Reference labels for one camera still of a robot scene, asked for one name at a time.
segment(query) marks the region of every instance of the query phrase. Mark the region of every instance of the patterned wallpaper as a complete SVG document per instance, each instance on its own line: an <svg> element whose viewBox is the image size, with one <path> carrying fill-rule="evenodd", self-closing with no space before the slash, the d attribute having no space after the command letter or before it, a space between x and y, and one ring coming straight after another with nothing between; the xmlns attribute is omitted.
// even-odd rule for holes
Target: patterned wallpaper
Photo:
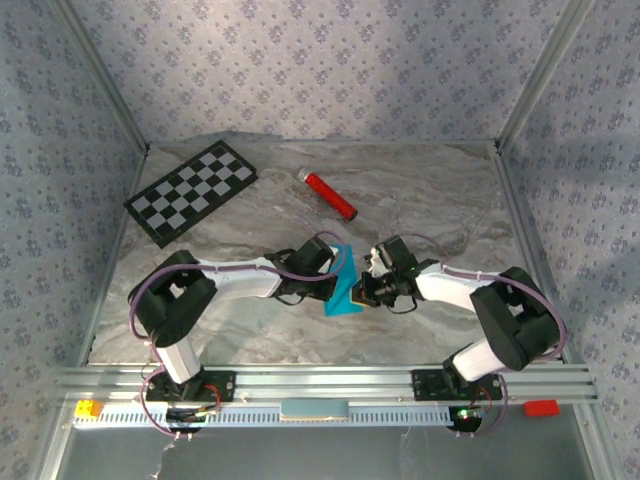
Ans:
<svg viewBox="0 0 640 480"><path fill-rule="evenodd" d="M596 2L506 152L590 363L630 478L640 479L640 6Z"/></svg>
<svg viewBox="0 0 640 480"><path fill-rule="evenodd" d="M0 3L0 478L26 478L138 162L45 2Z"/></svg>
<svg viewBox="0 0 640 480"><path fill-rule="evenodd" d="M72 0L148 141L495 138L565 0Z"/></svg>

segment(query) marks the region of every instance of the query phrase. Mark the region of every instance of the gray marble table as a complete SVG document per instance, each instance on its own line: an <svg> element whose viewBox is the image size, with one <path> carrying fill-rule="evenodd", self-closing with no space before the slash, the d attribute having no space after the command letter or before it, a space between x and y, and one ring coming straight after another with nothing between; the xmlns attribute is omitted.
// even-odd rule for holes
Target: gray marble table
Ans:
<svg viewBox="0 0 640 480"><path fill-rule="evenodd" d="M318 230L332 230L353 246L356 265L394 232L437 239L450 264L478 270L521 265L492 162L444 145L375 146L296 143L232 145L258 169L259 180L186 234L160 250L128 222L102 308L91 363L146 362L149 349L127 325L127 294L171 253L190 250L213 261L247 260L297 248ZM140 189L188 160L202 147L153 148ZM296 178L311 167L359 210L345 223ZM426 242L407 239L419 260L438 258ZM386 309L326 317L311 299L286 307L272 299L220 302L191 333L205 364L440 362L479 338L477 319L463 310L421 303L417 311Z"/></svg>

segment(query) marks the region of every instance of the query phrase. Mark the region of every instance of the blue cloth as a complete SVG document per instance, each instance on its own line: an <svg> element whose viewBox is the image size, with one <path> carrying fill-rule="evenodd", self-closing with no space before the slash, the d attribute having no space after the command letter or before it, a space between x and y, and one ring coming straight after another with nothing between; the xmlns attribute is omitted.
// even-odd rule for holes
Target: blue cloth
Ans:
<svg viewBox="0 0 640 480"><path fill-rule="evenodd" d="M342 247L340 245L331 245L331 247L337 248L338 254L342 255ZM330 271L334 271L336 266L337 265L331 267ZM357 281L358 274L356 273L356 263L353 259L353 250L351 245L347 245L345 263L342 270L338 272L336 289L329 301L324 303L324 314L327 317L349 315L364 311L362 306L351 303L351 287L353 287Z"/></svg>

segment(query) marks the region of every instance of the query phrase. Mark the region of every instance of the red cylinder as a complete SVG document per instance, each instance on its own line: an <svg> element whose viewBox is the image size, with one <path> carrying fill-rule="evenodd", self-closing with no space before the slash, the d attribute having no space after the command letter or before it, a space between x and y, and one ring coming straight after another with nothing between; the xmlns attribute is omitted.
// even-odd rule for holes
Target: red cylinder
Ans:
<svg viewBox="0 0 640 480"><path fill-rule="evenodd" d="M337 210L345 220L350 222L356 218L358 211L353 207L353 205L347 202L338 192L327 185L318 175L310 173L305 176L304 181L307 185L313 188L318 195L324 198L329 205Z"/></svg>

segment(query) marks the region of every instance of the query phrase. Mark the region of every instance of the checkerboard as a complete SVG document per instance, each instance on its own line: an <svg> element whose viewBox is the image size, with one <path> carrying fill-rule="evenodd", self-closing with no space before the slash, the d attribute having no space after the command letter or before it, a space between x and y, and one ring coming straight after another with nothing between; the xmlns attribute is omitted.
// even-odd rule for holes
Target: checkerboard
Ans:
<svg viewBox="0 0 640 480"><path fill-rule="evenodd" d="M160 248L253 183L256 169L223 141L168 173L124 204Z"/></svg>

